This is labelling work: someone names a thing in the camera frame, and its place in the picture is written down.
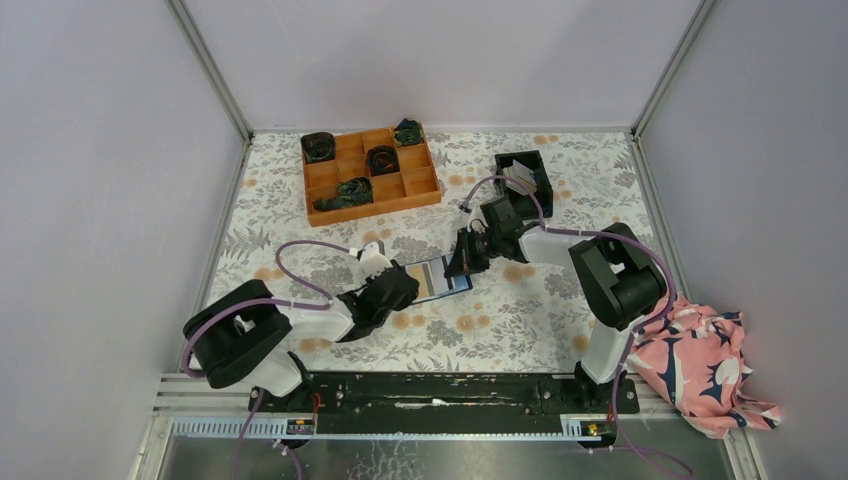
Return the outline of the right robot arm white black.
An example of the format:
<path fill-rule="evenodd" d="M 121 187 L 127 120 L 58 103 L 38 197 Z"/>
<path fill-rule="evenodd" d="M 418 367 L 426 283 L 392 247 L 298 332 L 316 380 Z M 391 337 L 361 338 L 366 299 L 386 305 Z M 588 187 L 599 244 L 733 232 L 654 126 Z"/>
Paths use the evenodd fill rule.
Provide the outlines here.
<path fill-rule="evenodd" d="M 495 258 L 574 269 L 596 325 L 589 349 L 575 367 L 584 377 L 575 382 L 573 396 L 583 410 L 601 410 L 613 398 L 610 382 L 622 373 L 619 364 L 629 331 L 667 293 L 651 252 L 625 223 L 597 233 L 567 232 L 526 220 L 509 200 L 495 199 L 483 203 L 457 231 L 444 276 L 484 272 Z"/>

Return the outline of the blue leather card holder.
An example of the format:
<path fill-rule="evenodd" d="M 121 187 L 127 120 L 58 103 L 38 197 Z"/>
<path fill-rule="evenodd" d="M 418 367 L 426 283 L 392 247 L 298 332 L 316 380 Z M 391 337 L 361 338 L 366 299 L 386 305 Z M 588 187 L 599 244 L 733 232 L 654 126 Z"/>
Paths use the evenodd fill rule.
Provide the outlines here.
<path fill-rule="evenodd" d="M 418 295 L 411 302 L 412 305 L 440 300 L 473 289 L 469 275 L 451 278 L 445 276 L 451 260 L 452 254 L 448 254 L 404 266 L 405 272 L 419 283 Z"/>

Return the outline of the gold credit card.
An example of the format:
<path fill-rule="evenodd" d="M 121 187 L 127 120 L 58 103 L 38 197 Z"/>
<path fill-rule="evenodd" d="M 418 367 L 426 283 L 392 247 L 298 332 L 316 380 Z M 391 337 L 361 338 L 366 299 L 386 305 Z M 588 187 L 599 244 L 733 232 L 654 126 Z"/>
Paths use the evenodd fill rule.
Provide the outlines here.
<path fill-rule="evenodd" d="M 435 287 L 433 283 L 432 269 L 429 263 L 422 265 L 422 275 L 424 278 L 424 285 L 426 286 L 426 293 L 423 294 L 423 297 L 430 298 L 435 294 Z"/>

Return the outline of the white card with black stripe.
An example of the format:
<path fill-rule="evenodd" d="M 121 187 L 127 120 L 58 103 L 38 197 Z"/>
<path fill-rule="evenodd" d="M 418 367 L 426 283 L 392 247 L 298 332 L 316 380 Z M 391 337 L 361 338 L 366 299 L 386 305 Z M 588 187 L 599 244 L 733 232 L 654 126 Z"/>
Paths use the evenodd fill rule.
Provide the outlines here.
<path fill-rule="evenodd" d="M 433 283 L 437 295 L 448 295 L 472 288 L 467 275 L 448 277 L 447 266 L 448 259 L 446 257 L 439 257 L 432 261 Z"/>

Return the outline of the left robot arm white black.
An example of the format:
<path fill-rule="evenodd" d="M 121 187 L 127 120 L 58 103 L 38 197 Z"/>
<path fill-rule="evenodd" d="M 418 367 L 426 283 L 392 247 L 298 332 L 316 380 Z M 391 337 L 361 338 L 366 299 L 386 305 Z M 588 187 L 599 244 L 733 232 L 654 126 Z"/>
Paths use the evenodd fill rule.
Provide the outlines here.
<path fill-rule="evenodd" d="M 310 397 L 307 371 L 282 343 L 360 340 L 382 327 L 391 313 L 408 307 L 419 286 L 395 261 L 363 287 L 324 305 L 276 298 L 263 281 L 250 280 L 184 325 L 181 368 L 213 389 L 257 387 L 285 410 L 299 410 Z"/>

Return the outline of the black plastic card bin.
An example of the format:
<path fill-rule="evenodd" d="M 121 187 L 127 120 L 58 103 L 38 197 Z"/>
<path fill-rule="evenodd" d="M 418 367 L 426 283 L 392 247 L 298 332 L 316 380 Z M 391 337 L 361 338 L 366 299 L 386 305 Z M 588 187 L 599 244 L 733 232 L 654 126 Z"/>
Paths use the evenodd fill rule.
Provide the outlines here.
<path fill-rule="evenodd" d="M 543 218 L 553 217 L 553 189 L 539 150 L 496 154 L 494 161 L 497 175 L 513 179 L 496 179 L 495 186 L 517 214 L 524 219 L 537 218 L 537 202 Z"/>

